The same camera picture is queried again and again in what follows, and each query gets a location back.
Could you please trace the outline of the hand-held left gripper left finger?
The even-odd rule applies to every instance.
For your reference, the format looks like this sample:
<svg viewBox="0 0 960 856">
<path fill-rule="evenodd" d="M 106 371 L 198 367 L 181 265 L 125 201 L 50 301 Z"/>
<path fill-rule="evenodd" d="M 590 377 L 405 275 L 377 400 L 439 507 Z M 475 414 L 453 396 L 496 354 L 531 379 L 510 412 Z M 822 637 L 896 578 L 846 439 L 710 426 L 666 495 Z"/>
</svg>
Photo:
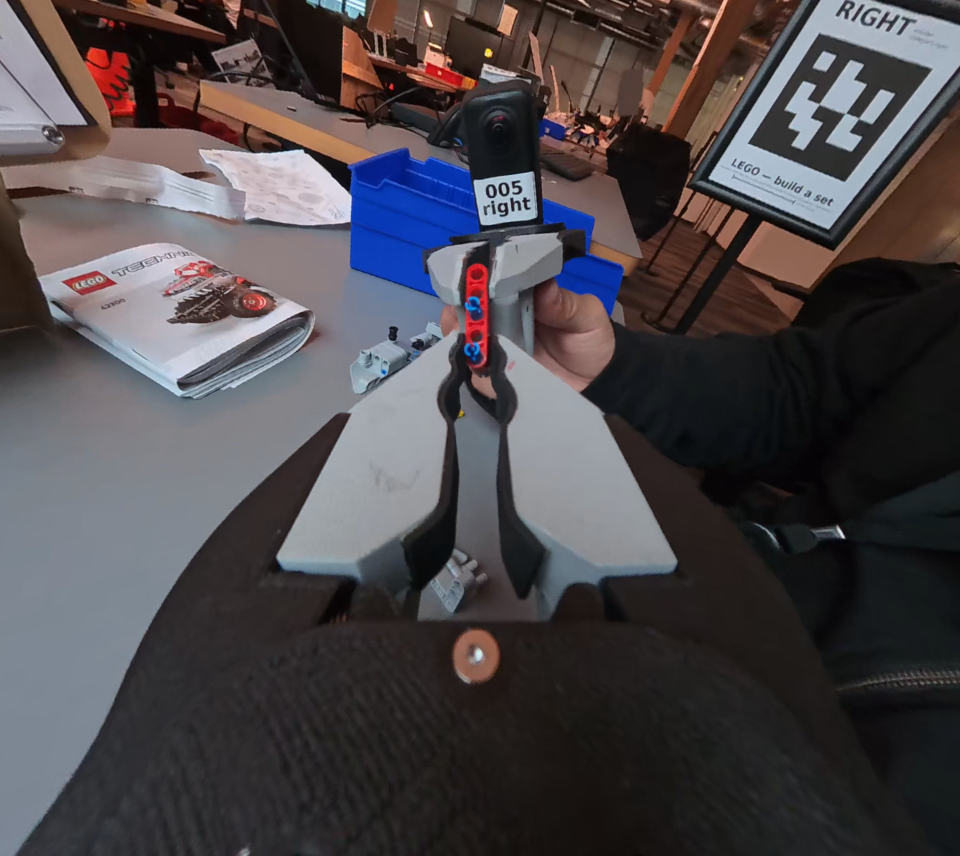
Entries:
<svg viewBox="0 0 960 856">
<path fill-rule="evenodd" d="M 346 414 L 286 538 L 278 567 L 393 595 L 423 590 L 455 543 L 459 334 Z"/>
</svg>

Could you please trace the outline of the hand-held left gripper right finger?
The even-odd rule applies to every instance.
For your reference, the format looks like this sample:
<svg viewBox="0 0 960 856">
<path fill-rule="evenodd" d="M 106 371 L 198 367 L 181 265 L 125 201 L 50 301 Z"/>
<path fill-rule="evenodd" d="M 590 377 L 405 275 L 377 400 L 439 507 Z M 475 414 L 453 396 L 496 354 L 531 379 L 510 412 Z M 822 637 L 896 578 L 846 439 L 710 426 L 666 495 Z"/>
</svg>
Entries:
<svg viewBox="0 0 960 856">
<path fill-rule="evenodd" d="M 493 339 L 501 558 L 548 620 L 575 585 L 667 576 L 678 560 L 602 411 L 509 338 Z"/>
</svg>

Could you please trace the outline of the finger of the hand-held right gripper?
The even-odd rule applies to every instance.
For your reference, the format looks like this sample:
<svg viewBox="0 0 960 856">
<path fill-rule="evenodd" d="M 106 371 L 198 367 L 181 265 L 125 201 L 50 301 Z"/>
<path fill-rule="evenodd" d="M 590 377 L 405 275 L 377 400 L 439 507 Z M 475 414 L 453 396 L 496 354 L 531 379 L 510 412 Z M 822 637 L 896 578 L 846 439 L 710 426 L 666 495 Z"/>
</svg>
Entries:
<svg viewBox="0 0 960 856">
<path fill-rule="evenodd" d="M 492 253 L 488 282 L 491 331 L 535 351 L 534 290 L 560 274 L 565 262 L 560 239 L 506 239 Z"/>
<path fill-rule="evenodd" d="M 424 268 L 436 296 L 447 306 L 463 306 L 464 273 L 479 241 L 450 243 L 424 252 Z"/>
</svg>

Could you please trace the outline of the red toy brick beam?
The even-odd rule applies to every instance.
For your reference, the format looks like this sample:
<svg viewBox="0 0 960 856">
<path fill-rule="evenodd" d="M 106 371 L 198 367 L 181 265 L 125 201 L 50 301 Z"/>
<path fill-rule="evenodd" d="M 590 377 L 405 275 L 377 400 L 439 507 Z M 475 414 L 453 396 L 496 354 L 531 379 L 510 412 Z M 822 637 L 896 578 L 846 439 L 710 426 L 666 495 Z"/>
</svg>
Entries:
<svg viewBox="0 0 960 856">
<path fill-rule="evenodd" d="M 473 375 L 490 372 L 493 316 L 489 295 L 490 269 L 486 262 L 470 262 L 462 276 L 462 357 Z"/>
</svg>

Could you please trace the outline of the grey toy brick assembly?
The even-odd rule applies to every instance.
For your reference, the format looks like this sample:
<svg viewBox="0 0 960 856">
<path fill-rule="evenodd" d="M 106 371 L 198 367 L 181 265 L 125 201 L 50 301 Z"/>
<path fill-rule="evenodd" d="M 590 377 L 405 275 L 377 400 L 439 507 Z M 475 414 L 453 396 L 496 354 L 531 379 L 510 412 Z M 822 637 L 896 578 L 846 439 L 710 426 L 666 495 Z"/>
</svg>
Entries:
<svg viewBox="0 0 960 856">
<path fill-rule="evenodd" d="M 438 344 L 443 337 L 439 323 L 429 321 L 424 331 L 404 338 L 398 335 L 396 342 L 388 337 L 359 354 L 350 366 L 349 375 L 354 394 L 366 394 L 390 376 L 405 369 L 427 349 Z"/>
</svg>

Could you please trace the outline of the toy brick claw piece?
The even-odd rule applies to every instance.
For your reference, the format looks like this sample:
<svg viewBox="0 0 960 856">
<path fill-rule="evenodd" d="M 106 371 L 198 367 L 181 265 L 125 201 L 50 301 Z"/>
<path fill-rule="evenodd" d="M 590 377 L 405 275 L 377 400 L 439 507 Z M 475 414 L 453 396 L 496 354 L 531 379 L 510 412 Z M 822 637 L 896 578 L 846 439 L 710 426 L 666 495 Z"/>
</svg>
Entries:
<svg viewBox="0 0 960 856">
<path fill-rule="evenodd" d="M 489 576 L 479 568 L 479 560 L 454 548 L 450 558 L 430 580 L 429 586 L 447 614 L 457 613 L 486 586 Z"/>
</svg>

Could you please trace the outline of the person's right forearm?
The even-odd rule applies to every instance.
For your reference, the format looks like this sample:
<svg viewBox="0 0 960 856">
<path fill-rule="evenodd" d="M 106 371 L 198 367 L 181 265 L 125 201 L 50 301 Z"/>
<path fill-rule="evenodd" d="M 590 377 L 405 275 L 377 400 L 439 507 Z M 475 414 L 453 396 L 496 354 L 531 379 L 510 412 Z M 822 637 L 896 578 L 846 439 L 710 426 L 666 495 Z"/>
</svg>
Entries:
<svg viewBox="0 0 960 856">
<path fill-rule="evenodd" d="M 957 272 L 820 327 L 613 333 L 611 360 L 582 395 L 678 464 L 792 477 L 836 507 L 958 471 Z"/>
</svg>

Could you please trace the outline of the person's right hand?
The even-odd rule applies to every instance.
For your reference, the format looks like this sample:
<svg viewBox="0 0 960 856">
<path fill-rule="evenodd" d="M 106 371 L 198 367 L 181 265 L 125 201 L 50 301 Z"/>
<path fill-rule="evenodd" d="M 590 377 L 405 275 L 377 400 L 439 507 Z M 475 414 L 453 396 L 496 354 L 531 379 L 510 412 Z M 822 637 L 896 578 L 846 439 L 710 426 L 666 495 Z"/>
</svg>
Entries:
<svg viewBox="0 0 960 856">
<path fill-rule="evenodd" d="M 615 330 L 604 305 L 592 294 L 567 290 L 551 279 L 534 288 L 533 306 L 533 358 L 582 393 L 615 354 Z"/>
</svg>

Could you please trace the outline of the black keyboard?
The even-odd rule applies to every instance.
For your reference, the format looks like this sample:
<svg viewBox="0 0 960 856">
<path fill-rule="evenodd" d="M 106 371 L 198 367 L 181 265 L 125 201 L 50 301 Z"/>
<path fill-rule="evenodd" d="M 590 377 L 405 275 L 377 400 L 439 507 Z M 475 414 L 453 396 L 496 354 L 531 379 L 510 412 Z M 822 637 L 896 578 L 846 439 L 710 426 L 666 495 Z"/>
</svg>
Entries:
<svg viewBox="0 0 960 856">
<path fill-rule="evenodd" d="M 545 146 L 541 148 L 539 157 L 543 170 L 570 182 L 580 182 L 595 175 L 595 169 L 589 161 L 562 150 Z"/>
</svg>

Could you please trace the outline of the printed white paper sheet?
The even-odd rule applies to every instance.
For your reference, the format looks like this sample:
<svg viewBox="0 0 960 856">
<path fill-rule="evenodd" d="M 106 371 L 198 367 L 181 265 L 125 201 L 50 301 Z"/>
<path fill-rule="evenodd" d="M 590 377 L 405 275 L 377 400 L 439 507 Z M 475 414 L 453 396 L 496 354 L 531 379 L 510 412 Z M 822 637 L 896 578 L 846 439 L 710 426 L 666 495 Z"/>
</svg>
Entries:
<svg viewBox="0 0 960 856">
<path fill-rule="evenodd" d="M 352 196 L 304 150 L 250 153 L 201 149 L 203 163 L 242 193 L 248 223 L 280 226 L 348 226 Z"/>
</svg>

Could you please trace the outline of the black monitor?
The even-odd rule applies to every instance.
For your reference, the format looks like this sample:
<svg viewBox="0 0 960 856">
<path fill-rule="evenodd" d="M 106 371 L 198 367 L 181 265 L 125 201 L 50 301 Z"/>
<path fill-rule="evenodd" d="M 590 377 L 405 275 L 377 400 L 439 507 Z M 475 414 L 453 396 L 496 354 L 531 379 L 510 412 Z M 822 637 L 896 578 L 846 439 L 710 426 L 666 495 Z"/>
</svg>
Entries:
<svg viewBox="0 0 960 856">
<path fill-rule="evenodd" d="M 241 0 L 241 37 L 253 40 L 274 87 L 341 106 L 344 23 L 306 0 Z"/>
</svg>

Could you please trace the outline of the instruction booklet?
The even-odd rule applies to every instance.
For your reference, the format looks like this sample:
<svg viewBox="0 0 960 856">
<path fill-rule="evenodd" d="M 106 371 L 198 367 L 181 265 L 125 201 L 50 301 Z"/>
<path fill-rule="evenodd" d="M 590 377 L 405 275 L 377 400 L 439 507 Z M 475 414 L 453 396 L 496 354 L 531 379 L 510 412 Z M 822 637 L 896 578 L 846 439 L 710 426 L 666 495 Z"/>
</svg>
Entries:
<svg viewBox="0 0 960 856">
<path fill-rule="evenodd" d="M 52 316 L 180 398 L 229 390 L 297 353 L 313 311 L 180 245 L 39 278 Z"/>
</svg>

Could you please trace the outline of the framed marker sign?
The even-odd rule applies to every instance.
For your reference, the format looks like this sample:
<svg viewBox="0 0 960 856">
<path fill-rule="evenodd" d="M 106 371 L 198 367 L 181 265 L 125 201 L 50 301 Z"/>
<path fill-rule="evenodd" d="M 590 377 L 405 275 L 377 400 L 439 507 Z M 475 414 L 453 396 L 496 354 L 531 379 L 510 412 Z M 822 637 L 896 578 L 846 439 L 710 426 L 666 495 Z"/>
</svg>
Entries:
<svg viewBox="0 0 960 856">
<path fill-rule="evenodd" d="M 801 0 L 688 181 L 744 219 L 673 327 L 687 334 L 763 225 L 836 250 L 948 116 L 959 0 Z"/>
</svg>

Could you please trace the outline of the white instruction sheets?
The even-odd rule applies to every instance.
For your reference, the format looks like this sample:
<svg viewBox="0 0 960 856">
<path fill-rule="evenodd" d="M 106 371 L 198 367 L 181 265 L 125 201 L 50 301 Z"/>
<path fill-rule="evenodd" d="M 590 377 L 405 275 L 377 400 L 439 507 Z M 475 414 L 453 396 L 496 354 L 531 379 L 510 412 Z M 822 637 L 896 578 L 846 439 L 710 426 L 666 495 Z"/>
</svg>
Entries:
<svg viewBox="0 0 960 856">
<path fill-rule="evenodd" d="M 4 166 L 6 189 L 38 188 L 85 198 L 135 202 L 243 222 L 246 195 L 173 169 L 99 156 L 71 162 Z"/>
</svg>

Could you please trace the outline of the cardboard stand with paper sheet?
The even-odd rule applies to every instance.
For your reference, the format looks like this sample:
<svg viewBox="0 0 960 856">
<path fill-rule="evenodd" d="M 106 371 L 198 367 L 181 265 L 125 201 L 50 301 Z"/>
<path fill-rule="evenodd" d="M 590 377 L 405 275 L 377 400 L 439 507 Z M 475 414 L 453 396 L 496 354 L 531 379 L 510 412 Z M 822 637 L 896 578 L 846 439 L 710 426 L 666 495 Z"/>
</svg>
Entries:
<svg viewBox="0 0 960 856">
<path fill-rule="evenodd" d="M 51 0 L 1 0 L 1 164 L 91 158 L 109 110 Z"/>
</svg>

